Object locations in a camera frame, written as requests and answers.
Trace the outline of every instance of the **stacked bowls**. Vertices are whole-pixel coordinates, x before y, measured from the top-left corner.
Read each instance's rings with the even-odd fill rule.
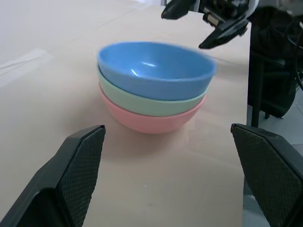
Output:
[[[195,115],[215,63],[179,46],[125,42],[100,50],[97,70],[111,114],[130,129],[158,134],[181,127]]]

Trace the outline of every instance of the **beige table surface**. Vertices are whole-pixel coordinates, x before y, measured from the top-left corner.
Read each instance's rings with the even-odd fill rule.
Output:
[[[0,17],[11,20],[0,22],[0,65],[35,48],[48,52],[46,60],[0,74],[0,82],[17,75],[0,86],[0,219],[67,136],[105,124],[84,226],[240,227],[243,173],[230,126],[246,122],[249,32],[205,51],[217,58],[218,73],[192,120],[169,134],[144,135],[121,126],[106,109],[98,49],[151,40],[201,51],[197,46],[212,28],[200,14],[164,21],[161,7],[138,9],[129,0],[42,2],[0,3]]]

